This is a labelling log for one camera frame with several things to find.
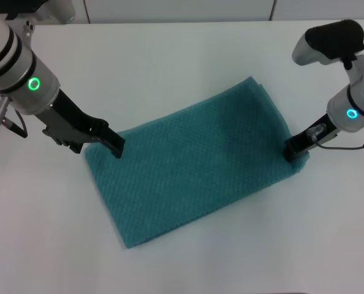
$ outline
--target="textured fabric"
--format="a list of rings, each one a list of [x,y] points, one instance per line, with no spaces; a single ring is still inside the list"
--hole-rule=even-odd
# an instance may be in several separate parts
[[[308,158],[283,158],[291,135],[253,78],[121,135],[122,159],[100,144],[85,157],[127,248],[286,179]]]

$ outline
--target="teal towel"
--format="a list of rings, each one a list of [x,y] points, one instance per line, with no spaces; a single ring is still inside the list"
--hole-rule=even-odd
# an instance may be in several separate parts
[[[286,179],[308,158],[283,158],[291,134],[253,78],[121,135],[121,159],[100,144],[85,158],[127,248]]]

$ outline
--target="white table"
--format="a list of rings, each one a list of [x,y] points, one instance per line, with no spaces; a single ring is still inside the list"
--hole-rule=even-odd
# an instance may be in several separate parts
[[[252,75],[296,134],[347,83],[339,63],[291,59],[327,22],[39,26],[33,49],[117,131]],[[0,128],[0,293],[364,293],[364,151],[315,149],[298,175],[126,250],[83,156],[25,120],[27,140]]]

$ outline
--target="black bracket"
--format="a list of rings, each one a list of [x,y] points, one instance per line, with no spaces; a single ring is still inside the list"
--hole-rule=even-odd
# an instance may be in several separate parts
[[[108,123],[82,112],[62,91],[48,109],[38,114],[46,124],[43,133],[58,145],[80,153],[84,143],[101,143],[121,158],[125,140],[108,127]]]

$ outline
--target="black cable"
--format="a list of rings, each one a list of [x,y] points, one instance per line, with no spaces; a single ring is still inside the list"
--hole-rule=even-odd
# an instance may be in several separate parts
[[[327,147],[327,146],[322,146],[321,144],[319,144],[317,141],[313,141],[314,144],[322,149],[327,149],[327,150],[361,150],[364,149],[364,146],[359,146],[359,147]]]
[[[25,122],[24,122],[24,119],[23,117],[21,116],[20,112],[18,112],[17,110],[15,110],[17,116],[18,116],[18,119],[21,121],[21,124],[23,125],[23,131],[24,133],[26,133],[28,135],[28,132],[27,132],[27,127],[25,125]]]

